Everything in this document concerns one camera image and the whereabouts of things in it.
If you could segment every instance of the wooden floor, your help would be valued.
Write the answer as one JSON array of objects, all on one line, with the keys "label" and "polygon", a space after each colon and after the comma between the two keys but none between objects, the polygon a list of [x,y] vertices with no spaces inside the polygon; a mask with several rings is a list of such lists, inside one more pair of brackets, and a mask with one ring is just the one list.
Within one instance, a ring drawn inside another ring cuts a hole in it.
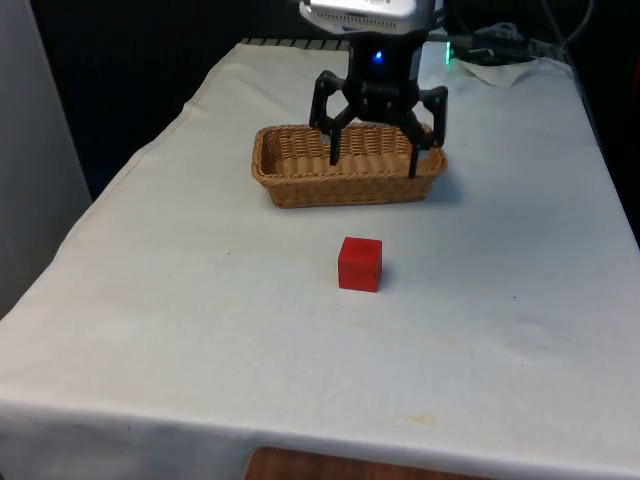
[{"label": "wooden floor", "polygon": [[244,480],[479,480],[451,473],[311,453],[261,448],[249,459]]}]

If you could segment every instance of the cable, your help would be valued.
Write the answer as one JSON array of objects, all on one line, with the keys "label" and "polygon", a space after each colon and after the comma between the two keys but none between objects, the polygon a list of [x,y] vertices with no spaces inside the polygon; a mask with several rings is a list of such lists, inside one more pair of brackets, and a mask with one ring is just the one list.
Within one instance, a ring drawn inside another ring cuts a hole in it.
[{"label": "cable", "polygon": [[595,5],[596,5],[595,0],[589,0],[589,4],[587,6],[587,11],[586,11],[584,17],[582,18],[582,21],[576,27],[576,29],[571,33],[571,35],[569,35],[567,38],[564,38],[564,36],[562,35],[562,31],[560,30],[560,26],[558,25],[558,22],[556,21],[556,17],[553,14],[553,11],[551,10],[551,7],[549,7],[549,3],[547,2],[547,0],[540,0],[540,2],[542,3],[542,8],[544,9],[544,13],[547,15],[547,18],[549,19],[549,22],[551,23],[551,27],[553,28],[553,33],[558,38],[558,41],[560,42],[559,45],[562,48],[566,47],[571,42],[573,42],[584,31],[586,26],[591,21],[591,17],[593,17],[593,12],[595,10]]},{"label": "cable", "polygon": [[593,17],[593,12],[595,10],[595,7],[596,7],[596,0],[589,0],[589,4],[587,5],[587,11],[584,14],[584,17],[582,18],[582,21],[576,27],[573,33],[567,37],[567,43],[573,42],[584,31],[586,26],[591,21],[591,18]]},{"label": "cable", "polygon": [[[587,113],[587,118],[589,119],[589,123],[591,124],[591,130],[593,130],[593,135],[596,137],[596,142],[598,144],[598,147],[600,148],[600,152],[603,154],[604,156],[604,151],[602,150],[602,141],[600,139],[600,133],[598,132],[598,129],[596,128],[596,122],[594,120],[593,117],[593,111],[591,110],[591,105],[589,105],[589,101],[587,100],[587,94],[584,90],[584,86],[582,85],[582,82],[580,81],[580,77],[578,76],[578,69],[576,68],[576,64],[573,62],[573,58],[571,57],[571,55],[568,52],[568,49],[566,48],[567,46],[567,39],[565,39],[562,36],[562,32],[560,31],[560,27],[558,26],[558,22],[556,21],[556,17],[553,15],[553,12],[551,11],[551,9],[549,8],[549,4],[547,3],[547,0],[540,0],[542,2],[542,8],[544,9],[547,18],[549,19],[549,22],[551,23],[551,28],[553,29],[553,33],[556,36],[556,39],[559,42],[560,48],[562,50],[564,50],[565,52],[565,57],[567,59],[567,63],[571,66],[571,70],[573,72],[573,81],[576,85],[576,88],[578,89],[578,93],[580,94],[580,98],[582,99],[582,105],[584,105],[584,109]],[[570,36],[575,36],[577,34],[580,33],[580,28],[582,23],[578,26],[578,28],[570,35]]]}]

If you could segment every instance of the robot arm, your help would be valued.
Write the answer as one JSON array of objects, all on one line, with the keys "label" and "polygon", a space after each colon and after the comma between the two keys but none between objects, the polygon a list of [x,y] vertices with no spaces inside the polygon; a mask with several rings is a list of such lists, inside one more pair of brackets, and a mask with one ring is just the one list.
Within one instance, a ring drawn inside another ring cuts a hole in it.
[{"label": "robot arm", "polygon": [[[309,119],[312,128],[330,139],[331,165],[340,157],[342,129],[357,117],[401,129],[413,146],[409,177],[415,177],[419,153],[441,146],[446,129],[446,87],[421,91],[417,82],[422,44],[433,25],[434,0],[304,0],[300,12],[315,25],[349,39],[347,77],[320,74]],[[348,105],[331,118],[327,100],[338,90]],[[433,131],[425,131],[413,113],[418,102],[433,114]]]}]

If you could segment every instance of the basket rim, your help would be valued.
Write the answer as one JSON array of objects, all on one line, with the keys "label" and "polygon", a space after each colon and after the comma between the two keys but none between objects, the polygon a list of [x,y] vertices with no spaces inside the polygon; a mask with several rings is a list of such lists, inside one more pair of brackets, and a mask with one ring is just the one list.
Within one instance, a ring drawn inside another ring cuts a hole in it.
[{"label": "basket rim", "polygon": [[[423,125],[425,128],[430,129],[428,125],[426,124],[423,124]],[[364,123],[364,122],[351,124],[347,128],[354,128],[354,129],[371,128],[372,126],[376,128],[392,128],[391,126]],[[400,171],[400,170],[373,170],[373,171],[363,171],[363,172],[356,171],[356,172],[347,172],[347,173],[345,172],[296,173],[292,175],[285,175],[281,173],[264,173],[264,171],[262,170],[261,152],[262,152],[262,144],[264,142],[266,135],[271,131],[293,130],[293,129],[301,129],[301,128],[312,130],[311,127],[304,124],[275,125],[275,126],[264,127],[258,130],[258,132],[256,133],[256,138],[253,146],[253,155],[252,155],[252,162],[251,162],[251,167],[252,167],[251,171],[253,173],[253,176],[256,178],[256,180],[260,181],[261,183],[263,181],[267,181],[267,182],[273,181],[273,182],[279,183],[279,181],[288,181],[292,179],[296,179],[298,181],[301,181],[301,180],[313,181],[317,179],[326,179],[326,178],[332,178],[332,177],[334,177],[336,180],[349,180],[354,178],[372,178],[372,177],[403,178],[407,176],[406,172]],[[427,168],[426,170],[423,169],[421,172],[422,175],[417,175],[416,178],[435,177],[440,175],[442,172],[444,172],[444,170],[446,170],[448,166],[447,155],[442,149],[442,147],[435,147],[432,150],[435,150],[436,155],[434,156],[433,159],[429,157],[428,160],[431,160],[433,164],[429,165],[429,168]]]}]

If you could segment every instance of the blue led light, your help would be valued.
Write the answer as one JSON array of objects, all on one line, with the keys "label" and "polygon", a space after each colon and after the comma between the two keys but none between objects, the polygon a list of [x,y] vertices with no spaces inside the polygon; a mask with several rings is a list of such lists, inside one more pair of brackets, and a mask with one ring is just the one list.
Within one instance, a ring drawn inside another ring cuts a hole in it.
[{"label": "blue led light", "polygon": [[384,58],[382,57],[382,50],[378,50],[374,55],[373,55],[373,59],[372,59],[373,63],[382,63],[384,62]]}]

